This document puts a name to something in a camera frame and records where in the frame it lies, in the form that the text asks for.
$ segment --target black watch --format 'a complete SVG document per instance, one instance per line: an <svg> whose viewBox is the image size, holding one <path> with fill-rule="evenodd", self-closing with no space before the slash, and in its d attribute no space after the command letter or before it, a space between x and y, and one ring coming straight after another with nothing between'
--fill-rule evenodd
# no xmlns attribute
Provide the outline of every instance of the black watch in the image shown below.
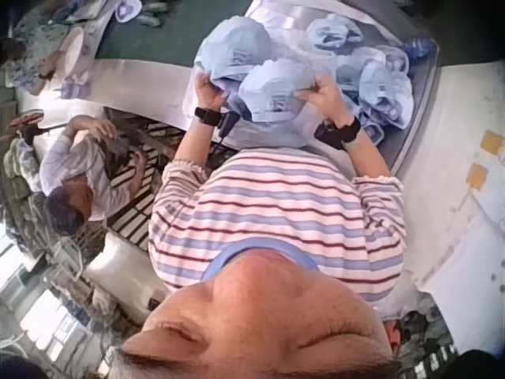
<svg viewBox="0 0 505 379"><path fill-rule="evenodd" d="M39 73L39 79L42 79L43 81L52 81L53 77L54 77L54 73L55 73L55 71L51 71L47 75L42 75L41 73Z"/></svg>
<svg viewBox="0 0 505 379"><path fill-rule="evenodd" d="M221 112L211 111L210 109L203 109L197 107L195 110L195 116L197 116L203 124L209 126L219 126L223 114Z"/></svg>
<svg viewBox="0 0 505 379"><path fill-rule="evenodd" d="M337 128L335 124L321 124L317 127L314 137L318 140L336 148L337 150L345 150L345 144L349 144L357 138L357 134L360 133L361 123L356 117L351 125L343 126L342 128Z"/></svg>

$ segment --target white bowl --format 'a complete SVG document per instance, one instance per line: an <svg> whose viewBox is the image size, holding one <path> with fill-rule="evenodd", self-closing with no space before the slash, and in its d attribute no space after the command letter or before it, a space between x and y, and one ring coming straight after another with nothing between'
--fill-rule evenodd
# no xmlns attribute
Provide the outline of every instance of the white bowl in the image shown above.
<svg viewBox="0 0 505 379"><path fill-rule="evenodd" d="M65 55L59 60L56 68L56 77L65 80L71 75L82 73L89 66L89 49L86 46L84 29L77 26L63 40L60 51Z"/></svg>

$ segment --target pink striped shirt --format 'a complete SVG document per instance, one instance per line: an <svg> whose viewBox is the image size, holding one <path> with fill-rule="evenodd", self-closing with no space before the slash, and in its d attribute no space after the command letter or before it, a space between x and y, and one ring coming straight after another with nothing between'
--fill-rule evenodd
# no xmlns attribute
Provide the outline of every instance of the pink striped shirt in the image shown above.
<svg viewBox="0 0 505 379"><path fill-rule="evenodd" d="M252 237L288 242L366 301L380 300L402 271L402 183L350 182L328 159L288 148L239 152L208 180L192 163L166 167L149 253L170 289L198 283L224 246Z"/></svg>

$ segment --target green table surface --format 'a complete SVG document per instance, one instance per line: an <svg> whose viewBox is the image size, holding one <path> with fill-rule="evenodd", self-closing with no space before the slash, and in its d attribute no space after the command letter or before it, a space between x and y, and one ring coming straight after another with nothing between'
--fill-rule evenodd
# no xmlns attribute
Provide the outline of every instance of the green table surface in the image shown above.
<svg viewBox="0 0 505 379"><path fill-rule="evenodd" d="M139 59L193 67L202 40L222 20L244 15L251 0L170 0L171 11L160 15L163 26L150 28L112 17L96 57Z"/></svg>

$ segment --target yellow sticky note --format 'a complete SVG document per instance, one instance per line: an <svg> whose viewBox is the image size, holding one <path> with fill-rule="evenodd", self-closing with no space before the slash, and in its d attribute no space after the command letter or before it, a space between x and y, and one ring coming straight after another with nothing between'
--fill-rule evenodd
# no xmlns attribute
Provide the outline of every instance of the yellow sticky note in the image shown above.
<svg viewBox="0 0 505 379"><path fill-rule="evenodd" d="M497 156L499 149L503 145L504 139L505 137L500 136L491 130L486 130L486 133L484 133L484 137L482 138L481 149L485 150L489 154Z"/></svg>
<svg viewBox="0 0 505 379"><path fill-rule="evenodd" d="M488 169L482 167L480 164L474 163L466 177L466 184L468 184L471 189L480 191L484 183L486 183L487 178Z"/></svg>

